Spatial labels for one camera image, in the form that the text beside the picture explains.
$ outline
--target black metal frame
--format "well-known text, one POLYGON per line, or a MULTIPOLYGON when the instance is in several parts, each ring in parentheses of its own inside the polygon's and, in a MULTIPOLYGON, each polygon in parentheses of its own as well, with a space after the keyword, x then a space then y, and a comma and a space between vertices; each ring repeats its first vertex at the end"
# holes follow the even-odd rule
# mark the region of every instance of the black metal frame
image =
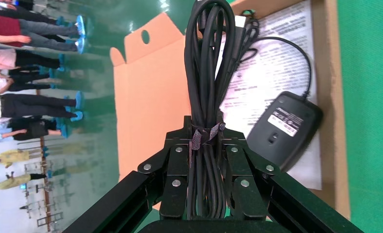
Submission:
POLYGON ((65 233, 134 232, 161 201, 160 220, 148 232, 362 232, 270 161, 251 151, 244 135, 225 129, 216 137, 218 165, 230 196, 231 216, 184 220, 191 117, 168 132, 164 148, 141 163, 65 233), (273 222, 266 221, 266 216, 273 222))

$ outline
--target mouse cable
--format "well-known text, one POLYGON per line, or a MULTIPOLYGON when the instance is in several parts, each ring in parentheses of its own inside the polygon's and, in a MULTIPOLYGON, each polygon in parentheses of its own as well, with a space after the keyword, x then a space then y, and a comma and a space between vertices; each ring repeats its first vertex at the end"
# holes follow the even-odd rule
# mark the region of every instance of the mouse cable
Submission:
POLYGON ((253 58, 258 53, 258 49, 251 48, 251 47, 252 47, 252 45, 254 43, 262 41, 262 40, 278 40, 278 41, 281 41, 281 42, 284 42, 286 44, 289 44, 289 45, 293 46, 294 48, 296 48, 304 56, 304 59, 307 62, 307 66, 308 66, 308 70, 309 70, 309 73, 308 73, 308 83, 307 83, 306 90, 304 91, 304 93, 302 95, 303 99, 307 100, 308 96, 310 95, 310 88, 311 88, 311 82, 312 82, 311 62, 310 62, 310 58, 308 57, 307 53, 300 46, 298 46, 297 44, 295 44, 295 43, 293 43, 293 42, 291 42, 289 40, 286 40, 284 38, 275 37, 275 36, 259 37, 259 34, 260 34, 260 23, 254 17, 254 12, 252 10, 246 10, 246 11, 243 11, 241 13, 241 15, 245 16, 245 17, 248 17, 249 19, 247 20, 247 22, 245 24, 245 27, 246 27, 247 31, 246 31, 246 35, 245 35, 245 38, 244 38, 244 45, 243 45, 243 48, 242 48, 242 51, 241 51, 241 57, 239 59, 239 63, 243 63, 243 62, 253 58), (249 56, 247 56, 246 58, 242 59, 242 57, 246 53, 251 53, 251 54, 249 56))

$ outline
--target instruction manual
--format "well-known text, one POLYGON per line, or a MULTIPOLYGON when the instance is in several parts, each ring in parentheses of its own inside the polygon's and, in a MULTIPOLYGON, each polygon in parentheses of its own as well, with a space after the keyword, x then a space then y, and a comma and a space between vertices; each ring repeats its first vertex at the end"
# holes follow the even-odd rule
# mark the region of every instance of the instruction manual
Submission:
MULTIPOLYGON (((313 66, 310 0, 260 19, 259 23, 260 37, 278 36, 296 43, 308 54, 313 66)), ((301 96, 308 84, 309 75, 303 55, 289 44, 264 40, 255 43, 252 48, 258 49, 257 55, 240 64, 220 107, 227 128, 244 133, 246 138, 266 108, 281 92, 290 91, 301 96)), ((314 68, 312 72, 309 100, 316 104, 314 68)), ((307 188, 322 189, 318 133, 288 173, 307 188)))

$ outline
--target usb connector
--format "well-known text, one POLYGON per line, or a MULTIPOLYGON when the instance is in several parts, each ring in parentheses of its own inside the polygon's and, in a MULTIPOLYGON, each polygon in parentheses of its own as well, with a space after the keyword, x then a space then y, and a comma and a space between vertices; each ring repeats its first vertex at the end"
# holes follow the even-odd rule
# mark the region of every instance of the usb connector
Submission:
POLYGON ((232 54, 233 66, 229 67, 229 72, 232 74, 237 69, 241 56, 241 49, 243 48, 244 38, 246 37, 246 17, 235 16, 235 41, 232 54))
POLYGON ((244 17, 244 16, 234 16, 234 18, 235 18, 235 26, 236 27, 240 27, 240 28, 244 28, 245 27, 247 17, 244 17))

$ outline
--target cardboard flap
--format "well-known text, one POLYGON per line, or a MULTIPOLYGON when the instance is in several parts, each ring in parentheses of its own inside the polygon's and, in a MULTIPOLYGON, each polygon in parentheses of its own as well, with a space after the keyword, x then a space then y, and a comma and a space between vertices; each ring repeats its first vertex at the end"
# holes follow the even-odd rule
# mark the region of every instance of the cardboard flap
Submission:
POLYGON ((231 7, 233 8, 233 12, 236 16, 239 16, 245 10, 255 10, 256 17, 262 18, 301 1, 303 0, 236 0, 231 4, 231 7))
POLYGON ((126 64, 126 62, 123 58, 123 55, 121 54, 121 52, 117 48, 112 47, 110 49, 110 58, 111 58, 111 62, 113 63, 114 67, 126 64))
POLYGON ((183 34, 171 21, 170 17, 166 13, 161 13, 124 38, 127 63, 134 62, 182 38, 183 34), (141 36, 143 31, 149 34, 150 41, 148 44, 143 42, 141 36))

